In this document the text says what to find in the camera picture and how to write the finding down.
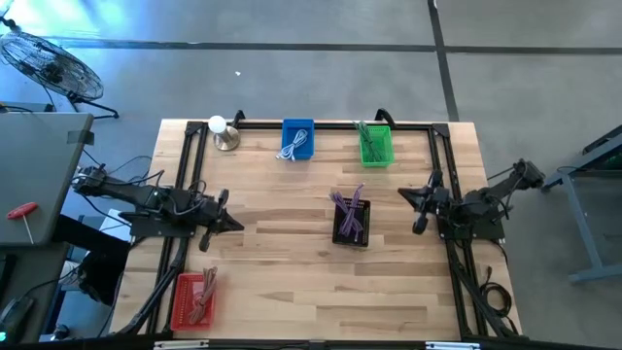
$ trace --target concrete floor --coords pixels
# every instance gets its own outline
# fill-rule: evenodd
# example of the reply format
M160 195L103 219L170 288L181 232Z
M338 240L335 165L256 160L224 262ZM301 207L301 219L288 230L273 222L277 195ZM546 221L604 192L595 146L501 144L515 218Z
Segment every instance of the concrete floor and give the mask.
M622 46L622 3L615 0L437 4L446 45ZM51 13L56 16L44 16ZM425 0L16 0L9 17L34 34L72 38L434 43ZM98 102L121 113L118 121L93 126L96 142L90 151L111 165L150 155L163 118L232 117L243 109L257 119L368 119L384 107L400 121L448 121L433 52L69 51L102 78L106 90ZM551 173L622 123L621 55L456 53L448 54L448 63L460 120L476 123L489 174L517 158ZM0 65L0 77L1 99L47 101L41 87L12 67ZM61 96L54 101L59 110L70 110ZM129 178L146 167L136 162L119 175ZM106 210L127 208L116 201L96 203ZM568 274L586 268L588 259L565 194L559 189L547 195L520 192L513 203L512 218L503 225L525 334L619 347L622 278L568 282ZM71 193L63 211L94 214ZM619 241L611 240L608 251L620 252ZM101 319L107 315L107 309L93 312ZM83 335L101 326L71 317L62 321Z

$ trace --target white cable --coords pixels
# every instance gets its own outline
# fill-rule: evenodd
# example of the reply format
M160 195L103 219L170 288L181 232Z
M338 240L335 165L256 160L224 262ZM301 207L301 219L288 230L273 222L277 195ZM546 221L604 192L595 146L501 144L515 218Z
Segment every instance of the white cable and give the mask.
M281 150L281 152L278 155L276 155L276 158L277 159L291 159L292 161L295 161L294 149L300 147L300 145L302 145L305 142L307 142L307 130L300 129L295 134L294 141L290 145L285 146L283 150Z

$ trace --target green basket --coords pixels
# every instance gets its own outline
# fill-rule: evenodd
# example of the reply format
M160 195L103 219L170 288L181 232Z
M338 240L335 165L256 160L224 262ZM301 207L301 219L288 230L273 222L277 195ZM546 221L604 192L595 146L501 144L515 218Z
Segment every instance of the green basket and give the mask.
M361 163L364 167L387 167L395 161L393 152L393 140L391 139L391 129L388 126L368 126L369 134L374 146L382 155L382 161L371 161L367 147L363 145L363 140L359 136L359 148L361 149Z

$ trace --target screwdriver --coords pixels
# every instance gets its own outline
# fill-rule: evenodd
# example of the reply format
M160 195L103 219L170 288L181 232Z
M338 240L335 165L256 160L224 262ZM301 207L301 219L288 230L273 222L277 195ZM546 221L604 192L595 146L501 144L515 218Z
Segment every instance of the screwdriver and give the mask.
M19 207L10 211L9 214L7 214L7 219L9 220L23 218L23 222L26 224L26 230L28 231L28 237L30 237L30 244L35 244L35 242L32 240L32 233L30 233L30 227L28 226L28 220L26 220L26 216L35 211L35 209L37 209L38 207L39 205L37 205L37 203L30 202L20 205Z

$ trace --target wooden table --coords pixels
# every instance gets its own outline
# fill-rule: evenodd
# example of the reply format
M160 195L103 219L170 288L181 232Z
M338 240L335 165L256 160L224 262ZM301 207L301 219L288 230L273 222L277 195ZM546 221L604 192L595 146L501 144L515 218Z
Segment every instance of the wooden table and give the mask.
M152 173L165 170L162 185L175 182L186 123L162 121L152 162ZM473 123L449 125L463 193L486 186ZM208 332L175 336L459 339L447 254L435 220L423 235L413 234L415 213L397 193L398 187L426 184L429 141L424 132L392 134L396 162L386 169L361 166L355 131L316 130L315 155L298 162L275 158L280 130L241 130L240 146L230 153L218 151L210 135L201 179L210 194L229 189L228 212L246 228L213 237L207 253L198 250L202 231L190 242L186 272L219 268L216 318ZM365 184L362 198L371 201L369 247L363 250L331 242L334 204L328 198L332 191L349 196L359 183ZM130 252L112 331L126 325L151 292L161 246L162 239L150 238ZM500 249L476 241L473 253L480 281L492 266L492 280L511 292ZM168 300L162 299L158 329ZM476 330L468 297L466 311ZM516 307L510 317L520 327Z

